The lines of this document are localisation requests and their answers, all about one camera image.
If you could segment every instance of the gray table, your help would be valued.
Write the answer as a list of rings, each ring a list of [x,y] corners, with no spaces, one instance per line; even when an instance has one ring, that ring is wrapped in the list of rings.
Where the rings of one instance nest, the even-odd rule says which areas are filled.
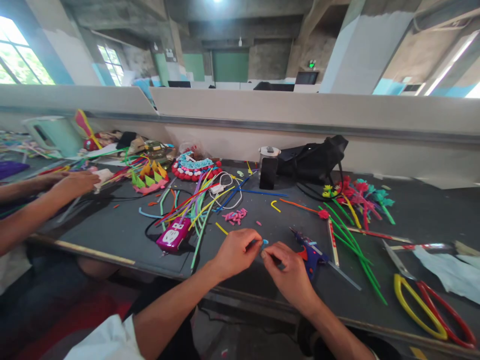
[[[247,174],[247,166],[241,161],[225,161],[223,168],[231,174],[236,174],[237,170]],[[418,244],[451,243],[459,240],[468,246],[480,249],[476,233],[480,188],[445,191],[417,180],[379,180],[373,176],[355,174],[352,178],[354,180],[363,178],[377,188],[387,185],[391,188],[390,197],[396,200],[391,208],[391,214],[397,225],[393,226],[387,221],[373,220],[370,224],[372,231],[409,238]],[[194,190],[194,184],[191,182],[177,180],[174,185],[177,186],[173,187],[174,190],[185,189],[191,192]],[[254,174],[243,188],[259,190],[258,185],[258,174]],[[278,179],[274,192],[288,194],[287,200],[311,209],[316,209],[319,204],[304,195],[288,179]],[[156,196],[153,194],[133,200],[125,199],[124,202],[116,202],[120,199],[108,198],[110,196],[135,197],[137,194],[131,184],[123,182],[102,191],[99,195],[90,195],[89,199],[92,200],[80,203],[63,223],[59,224],[58,218],[53,218],[41,232],[68,244],[133,261],[134,263],[130,266],[136,269],[177,279],[188,277],[193,258],[192,251],[162,256],[157,245],[144,235],[144,230],[152,219],[140,215],[138,210],[142,207],[147,213],[159,215],[158,205],[147,206],[149,202],[157,199]],[[230,204],[234,204],[238,196],[236,194]],[[180,202],[187,198],[188,195],[182,193]],[[293,227],[316,241],[322,251],[331,255],[325,222],[314,213],[280,201],[276,203],[281,210],[279,213],[271,207],[271,201],[278,199],[275,196],[244,192],[239,208],[245,208],[248,215],[242,220],[241,227],[233,226],[221,217],[229,210],[212,213],[199,251],[198,266],[203,266],[215,256],[225,238],[225,235],[215,226],[215,222],[219,222],[227,231],[254,228],[270,243],[282,241],[299,251],[301,249],[289,230],[289,227]],[[169,195],[164,202],[164,210],[170,210],[172,205],[173,197]],[[256,221],[259,221],[262,226],[257,225]],[[150,230],[151,234],[160,232],[161,228],[153,227]],[[361,234],[354,234],[354,236],[365,256],[374,263],[372,270],[380,283],[388,306],[383,305],[376,296],[356,256],[341,243],[338,244],[340,267],[362,287],[362,291],[357,291],[333,269],[322,267],[314,277],[313,286],[324,302],[337,316],[351,325],[379,333],[409,337],[411,340],[416,339],[430,345],[437,344],[439,348],[454,349],[455,346],[452,344],[433,340],[400,306],[393,287],[393,274],[397,270],[383,249],[380,239]],[[197,240],[197,236],[193,234],[189,240],[192,247],[196,245]],[[424,280],[456,309],[480,339],[480,306],[466,298],[445,293],[438,278],[424,268],[412,253],[403,252],[399,256],[411,273]],[[249,269],[223,282],[218,289],[226,294],[241,296],[247,301],[251,300],[276,309],[292,310],[275,287],[260,257]],[[409,301],[409,304],[422,317],[421,310],[416,309],[412,301]]]

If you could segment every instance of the green door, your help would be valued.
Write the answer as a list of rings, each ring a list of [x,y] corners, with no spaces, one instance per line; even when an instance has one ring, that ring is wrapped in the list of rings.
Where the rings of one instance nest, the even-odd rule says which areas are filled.
[[[249,51],[214,50],[213,79],[216,82],[246,83],[249,80]]]

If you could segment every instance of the phone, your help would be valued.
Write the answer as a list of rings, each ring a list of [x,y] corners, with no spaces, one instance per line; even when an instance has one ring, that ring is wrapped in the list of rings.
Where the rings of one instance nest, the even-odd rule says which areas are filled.
[[[260,189],[273,190],[279,159],[276,157],[264,157],[260,166]]]

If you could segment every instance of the red scissors handle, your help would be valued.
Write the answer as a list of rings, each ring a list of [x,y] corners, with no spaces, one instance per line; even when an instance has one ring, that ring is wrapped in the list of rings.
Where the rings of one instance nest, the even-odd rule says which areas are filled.
[[[475,339],[474,334],[468,327],[468,325],[465,323],[465,321],[460,317],[460,315],[445,301],[443,300],[433,289],[428,286],[426,283],[423,281],[417,281],[417,286],[421,291],[421,294],[423,296],[423,299],[425,300],[426,305],[428,308],[431,310],[431,312],[436,316],[440,324],[445,328],[446,333],[448,334],[448,337],[452,339],[456,344],[468,348],[468,349],[475,349],[477,345],[477,340]],[[430,295],[432,295],[445,309],[448,310],[448,312],[453,316],[453,318],[456,320],[458,324],[460,324],[461,328],[463,329],[463,332],[465,333],[465,337],[467,342],[462,341],[458,338],[457,335],[454,334],[452,329],[447,325],[445,320],[442,318],[440,315],[439,311],[437,310],[437,307],[433,303],[432,299],[430,298]]]

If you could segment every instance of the computer monitor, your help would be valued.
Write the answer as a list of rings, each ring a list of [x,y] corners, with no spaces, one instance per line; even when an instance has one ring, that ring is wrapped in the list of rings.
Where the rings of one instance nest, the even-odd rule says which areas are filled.
[[[191,88],[190,81],[168,81],[168,86],[171,88]]]

